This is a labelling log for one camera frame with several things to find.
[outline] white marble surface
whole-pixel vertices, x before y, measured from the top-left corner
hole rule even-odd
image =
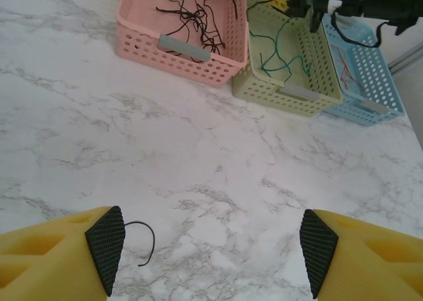
[[[114,55],[118,0],[0,0],[0,232],[103,205],[128,236],[111,300],[311,300],[322,208],[423,237],[408,118],[364,128],[234,99]]]

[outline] green plastic basket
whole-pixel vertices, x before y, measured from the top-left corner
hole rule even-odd
[[[247,1],[250,7],[262,0]],[[250,31],[275,38],[288,19],[269,4],[259,4],[249,11]],[[250,35],[247,66],[232,79],[235,97],[303,116],[313,116],[342,103],[342,91],[322,26],[316,33],[310,33],[309,15],[292,19],[280,33],[278,42],[279,53],[285,61],[302,55],[306,69],[312,64],[310,76],[303,71],[301,60],[295,60],[290,65],[293,75],[288,81],[285,82],[289,77],[286,68],[272,72],[269,77],[261,69],[260,54],[263,60],[270,57],[274,44]],[[282,65],[275,57],[266,68],[276,69]]]

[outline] red wire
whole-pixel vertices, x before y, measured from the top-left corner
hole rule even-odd
[[[361,87],[362,93],[364,93],[363,85],[359,81],[357,81],[354,77],[352,77],[352,75],[350,73],[350,70],[348,69],[348,65],[345,62],[345,56],[346,56],[346,54],[345,54],[344,49],[343,48],[339,48],[338,46],[335,46],[335,45],[330,45],[330,46],[332,46],[333,48],[336,48],[336,50],[338,51],[339,57],[340,57],[340,60],[337,60],[337,62],[340,62],[344,66],[344,69],[342,70],[342,74],[341,74],[341,79],[340,80],[341,80],[341,82],[343,82],[343,84],[345,86],[345,90],[347,90],[347,91],[349,90],[347,83],[352,83],[352,82],[355,81]]]

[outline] textured grip pad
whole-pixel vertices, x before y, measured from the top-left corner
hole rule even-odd
[[[125,239],[120,207],[113,206],[85,232],[85,237],[104,291],[111,296]]]
[[[306,210],[299,230],[299,242],[303,249],[311,293],[316,299],[335,254],[338,235],[316,213]]]

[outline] green wire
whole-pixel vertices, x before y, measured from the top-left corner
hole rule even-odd
[[[301,56],[301,55],[297,55],[297,56],[295,56],[291,61],[289,61],[289,63],[287,63],[280,55],[279,55],[279,50],[278,50],[278,41],[279,41],[279,35],[280,35],[280,33],[281,33],[281,31],[284,29],[284,27],[285,27],[285,25],[287,25],[291,20],[292,20],[293,18],[290,18],[290,19],[288,19],[287,21],[285,21],[284,23],[283,23],[283,25],[281,26],[281,28],[279,29],[279,31],[278,31],[278,33],[276,34],[276,39],[274,40],[273,38],[271,38],[270,36],[265,36],[265,35],[259,35],[259,34],[254,34],[254,33],[252,33],[251,31],[250,31],[250,34],[251,34],[251,36],[253,36],[253,37],[259,37],[259,38],[267,38],[267,39],[269,39],[269,40],[271,40],[272,42],[273,42],[273,44],[274,44],[274,46],[275,46],[275,50],[274,50],[274,52],[273,52],[273,54],[265,61],[265,62],[263,62],[263,59],[262,59],[262,54],[260,53],[260,63],[261,63],[261,69],[267,74],[267,76],[269,76],[269,77],[271,77],[271,75],[269,74],[269,72],[272,72],[272,71],[280,71],[280,70],[282,70],[282,69],[285,69],[285,68],[288,68],[288,71],[289,71],[289,76],[288,76],[288,78],[287,79],[285,79],[285,82],[287,82],[291,77],[292,77],[292,72],[291,72],[291,69],[290,69],[290,65],[296,60],[296,59],[300,59],[301,60],[301,67],[302,67],[302,69],[303,69],[303,71],[304,71],[304,73],[307,75],[307,76],[310,76],[310,74],[311,74],[311,66],[312,66],[312,64],[309,64],[309,68],[308,69],[306,69],[305,68],[305,63],[304,63],[304,59],[303,59],[303,56]],[[265,65],[275,56],[275,55],[277,55],[277,57],[281,60],[281,61],[283,61],[283,63],[285,64],[284,66],[282,66],[282,67],[279,67],[279,68],[276,68],[276,69],[266,69],[265,68]]]

